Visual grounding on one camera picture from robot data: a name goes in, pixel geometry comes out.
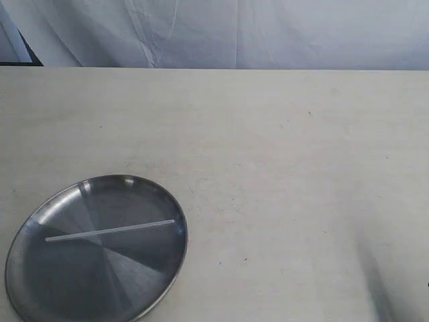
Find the thin translucent plastic tube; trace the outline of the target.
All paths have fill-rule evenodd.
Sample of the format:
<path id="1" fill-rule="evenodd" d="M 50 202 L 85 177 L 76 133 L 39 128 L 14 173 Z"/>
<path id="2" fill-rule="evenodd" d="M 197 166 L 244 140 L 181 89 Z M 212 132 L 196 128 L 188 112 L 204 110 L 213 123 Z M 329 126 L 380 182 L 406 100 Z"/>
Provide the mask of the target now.
<path id="1" fill-rule="evenodd" d="M 105 235 L 105 234 L 111 234 L 111 233 L 121 233 L 121 232 L 128 232 L 128 231 L 135 231 L 139 229 L 147 229 L 152 227 L 160 227 L 163 225 L 171 225 L 175 223 L 173 219 L 169 220 L 163 220 L 163 221 L 154 221 L 150 223 L 142 223 L 138 225 L 129 225 L 129 226 L 123 226 L 123 227 L 114 227 L 109 229 L 100 229 L 100 230 L 94 230 L 94 231 L 86 231 L 81 233 L 72 233 L 68 235 L 58 235 L 54 237 L 47 237 L 45 239 L 46 242 L 62 242 L 66 240 L 72 240 L 72 239 L 80 239 L 80 238 L 86 238 L 86 237 L 94 237 L 98 235 Z"/>

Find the round stainless steel plate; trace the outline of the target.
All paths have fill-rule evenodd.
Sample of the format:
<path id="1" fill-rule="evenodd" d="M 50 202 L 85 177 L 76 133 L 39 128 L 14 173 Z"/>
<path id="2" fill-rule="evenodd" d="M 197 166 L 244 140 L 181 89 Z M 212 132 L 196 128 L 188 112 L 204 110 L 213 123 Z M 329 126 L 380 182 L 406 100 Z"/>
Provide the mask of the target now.
<path id="1" fill-rule="evenodd" d="M 46 242 L 47 237 L 173 219 L 175 223 Z M 23 321 L 136 321 L 174 284 L 188 229 L 174 196 L 146 178 L 89 178 L 42 203 L 14 237 L 5 292 Z"/>

